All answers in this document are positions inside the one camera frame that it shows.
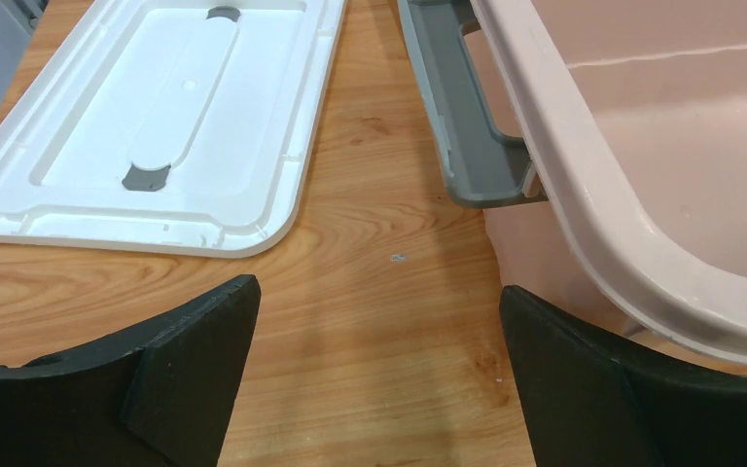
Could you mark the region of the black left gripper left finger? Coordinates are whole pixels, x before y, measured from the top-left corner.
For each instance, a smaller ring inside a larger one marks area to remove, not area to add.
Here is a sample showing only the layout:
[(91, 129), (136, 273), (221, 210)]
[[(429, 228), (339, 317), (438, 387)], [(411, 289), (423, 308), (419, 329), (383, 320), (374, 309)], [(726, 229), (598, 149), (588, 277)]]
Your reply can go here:
[(252, 274), (100, 339), (0, 366), (0, 466), (214, 466), (260, 308)]

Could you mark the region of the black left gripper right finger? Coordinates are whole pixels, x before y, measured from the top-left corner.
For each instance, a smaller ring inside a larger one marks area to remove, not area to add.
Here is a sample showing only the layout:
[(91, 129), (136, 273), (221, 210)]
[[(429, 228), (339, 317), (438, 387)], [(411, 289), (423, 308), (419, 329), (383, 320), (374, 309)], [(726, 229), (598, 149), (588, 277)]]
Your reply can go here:
[(747, 377), (587, 323), (522, 287), (499, 312), (540, 466), (747, 466)]

